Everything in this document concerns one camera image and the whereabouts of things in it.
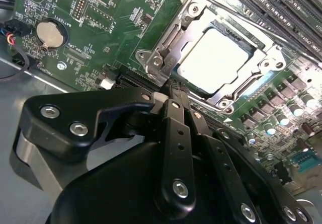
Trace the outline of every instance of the black plastic bracket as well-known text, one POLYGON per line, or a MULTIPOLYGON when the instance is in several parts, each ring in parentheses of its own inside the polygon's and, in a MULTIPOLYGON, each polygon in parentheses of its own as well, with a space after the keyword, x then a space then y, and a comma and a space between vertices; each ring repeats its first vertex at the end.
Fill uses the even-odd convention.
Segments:
POLYGON ((199 145, 203 145, 214 167, 217 181, 222 191, 223 200, 227 208, 225 215, 227 223, 261 223, 256 209, 249 197, 237 170, 232 163, 222 141, 208 135, 209 129, 204 117, 198 112, 188 112, 192 133, 199 145))
POLYGON ((183 105, 173 99, 164 103, 163 116, 164 155, 155 201, 164 215, 182 219, 196 204, 190 129, 184 124, 183 105))
POLYGON ((36 96, 26 101, 19 128, 33 144, 66 162, 79 162, 86 158, 99 137, 97 127, 100 122, 115 119, 125 112, 148 112, 153 106, 152 96, 140 88, 36 96), (43 116, 41 109, 45 106, 58 109, 59 116, 43 116), (73 123, 86 126, 88 133, 74 135, 70 131, 73 123))
POLYGON ((308 212, 283 188, 280 181, 273 178, 245 148, 237 144, 234 136, 224 129, 217 129, 214 137, 224 143, 232 162, 238 166, 240 178, 247 186, 248 192, 260 196, 254 204, 260 207, 268 223, 313 223, 308 212), (300 212, 307 217, 307 221, 303 220, 300 212))

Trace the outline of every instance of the green circuit board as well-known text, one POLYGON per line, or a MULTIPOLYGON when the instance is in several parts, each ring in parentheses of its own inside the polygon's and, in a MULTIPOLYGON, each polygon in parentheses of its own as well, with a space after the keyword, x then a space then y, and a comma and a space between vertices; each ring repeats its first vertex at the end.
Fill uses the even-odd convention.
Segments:
MULTIPOLYGON (((180 0, 17 0, 15 18, 29 25, 36 26, 38 22, 53 18, 62 23, 68 31, 68 42, 57 50, 44 50, 34 31, 23 39, 17 39, 27 54, 39 61, 36 67, 50 76, 66 83, 79 91, 96 90, 96 78, 105 65, 119 68, 122 65, 145 76, 145 70, 137 62, 134 55, 139 49, 152 50, 162 33, 181 6, 180 0), (66 69, 57 67, 63 62, 66 69)), ((246 6, 235 4, 235 9, 244 12, 246 6)), ((208 111, 195 104, 195 107, 223 123, 233 131, 245 135, 250 130, 258 137, 257 149, 262 153, 272 153, 275 159, 263 163, 268 168, 277 161, 287 159, 298 150, 294 149, 297 138, 308 139, 303 131, 293 134, 301 123, 308 122, 316 126, 322 125, 317 117, 320 108, 310 110, 299 100, 299 95, 309 92, 316 99, 322 96, 322 85, 314 83, 314 77, 319 77, 319 69, 306 60, 298 59, 296 53, 287 48, 283 49, 288 66, 281 72, 271 72, 249 92, 242 96, 235 104, 232 115, 221 115, 208 111), (297 72, 303 75, 307 88, 299 91, 295 88, 296 97, 285 100, 285 104, 277 107, 275 112, 283 111, 291 120, 292 126, 281 127, 273 114, 267 115, 258 122, 254 129, 247 129, 240 117, 252 107, 256 107, 259 100, 265 97, 265 92, 275 88, 286 78, 297 72), (305 114, 295 118, 287 103, 297 102, 305 109, 305 114), (268 136, 263 130, 263 124, 271 122, 276 128, 274 136, 268 136)))

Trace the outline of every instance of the blue wire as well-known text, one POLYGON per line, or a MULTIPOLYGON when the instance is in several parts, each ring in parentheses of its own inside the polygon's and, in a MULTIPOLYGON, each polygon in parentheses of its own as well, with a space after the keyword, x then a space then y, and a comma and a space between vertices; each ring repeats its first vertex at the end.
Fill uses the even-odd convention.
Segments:
POLYGON ((3 35, 7 36, 4 29, 1 29, 0 31, 3 35))

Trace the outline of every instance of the screw hole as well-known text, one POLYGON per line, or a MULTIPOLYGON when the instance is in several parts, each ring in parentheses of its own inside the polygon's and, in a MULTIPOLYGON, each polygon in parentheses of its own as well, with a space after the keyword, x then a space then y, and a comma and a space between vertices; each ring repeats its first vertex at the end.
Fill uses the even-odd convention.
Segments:
POLYGON ((278 69, 283 68, 283 66, 284 66, 284 64, 283 64, 282 62, 278 62, 278 63, 276 64, 276 68, 278 68, 278 69))
POLYGON ((231 167, 228 164, 223 164, 223 166, 225 167, 225 169, 227 169, 228 171, 231 171, 231 167))
POLYGON ((185 147, 183 147, 180 143, 178 144, 178 149, 180 149, 181 151, 185 150, 185 147))

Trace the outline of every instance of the mounting hole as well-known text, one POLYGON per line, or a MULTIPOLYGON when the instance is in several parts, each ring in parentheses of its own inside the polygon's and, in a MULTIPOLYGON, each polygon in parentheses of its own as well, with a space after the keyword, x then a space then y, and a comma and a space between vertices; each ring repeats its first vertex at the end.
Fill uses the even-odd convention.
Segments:
POLYGON ((276 64, 276 68, 277 68, 277 69, 281 69, 281 68, 283 68, 283 67, 284 67, 283 62, 278 62, 278 63, 276 64))
POLYGON ((138 54, 137 54, 137 57, 138 57, 139 59, 144 59, 144 58, 145 58, 145 55, 144 55, 143 53, 138 53, 138 54))
POLYGON ((228 171, 231 171, 231 167, 228 164, 223 164, 223 166, 225 167, 225 169, 227 169, 228 171))
POLYGON ((183 147, 180 143, 178 144, 178 149, 180 149, 181 151, 185 150, 185 147, 183 147))
POLYGON ((228 108, 228 109, 226 109, 226 113, 232 113, 232 109, 231 108, 228 108))

